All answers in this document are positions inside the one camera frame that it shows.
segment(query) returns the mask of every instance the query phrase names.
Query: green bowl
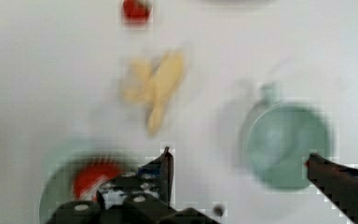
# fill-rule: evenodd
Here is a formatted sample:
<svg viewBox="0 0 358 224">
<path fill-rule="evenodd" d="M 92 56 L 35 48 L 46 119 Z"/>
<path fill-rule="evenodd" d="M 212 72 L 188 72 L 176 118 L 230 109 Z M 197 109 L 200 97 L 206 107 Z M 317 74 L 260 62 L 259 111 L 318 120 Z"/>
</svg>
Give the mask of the green bowl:
<svg viewBox="0 0 358 224">
<path fill-rule="evenodd" d="M 311 152 L 331 156 L 331 132 L 307 105 L 257 105 L 242 127 L 242 161 L 269 188 L 300 190 L 310 185 L 304 162 Z"/>
</svg>

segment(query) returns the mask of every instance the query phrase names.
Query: robotic arm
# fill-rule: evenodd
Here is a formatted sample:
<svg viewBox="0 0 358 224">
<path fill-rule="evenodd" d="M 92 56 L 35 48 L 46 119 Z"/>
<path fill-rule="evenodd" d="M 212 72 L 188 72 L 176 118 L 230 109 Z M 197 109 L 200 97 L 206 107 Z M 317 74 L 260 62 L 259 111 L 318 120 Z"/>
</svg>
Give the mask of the robotic arm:
<svg viewBox="0 0 358 224">
<path fill-rule="evenodd" d="M 308 179 L 348 218 L 358 224 L 358 169 L 310 154 Z M 62 204 L 47 224 L 218 224 L 193 208 L 169 206 L 173 156 L 166 147 L 154 161 L 102 184 L 98 202 Z"/>
</svg>

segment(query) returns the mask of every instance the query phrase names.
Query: yellow food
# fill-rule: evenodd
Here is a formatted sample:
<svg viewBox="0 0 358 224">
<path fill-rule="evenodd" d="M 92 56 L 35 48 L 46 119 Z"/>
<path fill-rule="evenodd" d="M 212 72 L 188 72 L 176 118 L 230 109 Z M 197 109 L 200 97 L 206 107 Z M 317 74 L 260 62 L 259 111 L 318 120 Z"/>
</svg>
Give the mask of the yellow food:
<svg viewBox="0 0 358 224">
<path fill-rule="evenodd" d="M 131 62 L 131 70 L 142 83 L 142 87 L 126 88 L 123 97 L 131 103 L 152 106 L 147 128 L 150 134 L 155 134 L 161 126 L 165 106 L 183 78 L 184 55 L 181 51 L 166 53 L 154 73 L 150 61 L 135 59 Z"/>
</svg>

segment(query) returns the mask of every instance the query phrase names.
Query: red object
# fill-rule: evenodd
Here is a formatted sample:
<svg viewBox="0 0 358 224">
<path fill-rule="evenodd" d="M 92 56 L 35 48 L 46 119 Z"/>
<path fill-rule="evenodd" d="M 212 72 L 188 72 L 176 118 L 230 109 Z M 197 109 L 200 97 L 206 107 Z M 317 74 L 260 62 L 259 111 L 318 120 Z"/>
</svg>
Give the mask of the red object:
<svg viewBox="0 0 358 224">
<path fill-rule="evenodd" d="M 151 7 L 142 4 L 139 0 L 124 0 L 123 13 L 129 22 L 145 23 L 150 16 Z"/>
<path fill-rule="evenodd" d="M 74 181 L 74 195 L 77 200 L 96 201 L 97 188 L 121 173 L 111 163 L 93 163 L 80 171 Z"/>
</svg>

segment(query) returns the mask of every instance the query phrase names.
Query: red strawberry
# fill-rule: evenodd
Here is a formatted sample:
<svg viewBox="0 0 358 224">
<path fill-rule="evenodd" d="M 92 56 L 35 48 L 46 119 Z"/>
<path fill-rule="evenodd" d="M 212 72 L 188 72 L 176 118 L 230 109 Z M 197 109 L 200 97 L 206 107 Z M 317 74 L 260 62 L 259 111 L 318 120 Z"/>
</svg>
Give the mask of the red strawberry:
<svg viewBox="0 0 358 224">
<path fill-rule="evenodd" d="M 128 21 L 147 22 L 151 7 L 146 2 L 141 3 L 138 0 L 124 0 L 123 12 Z"/>
</svg>

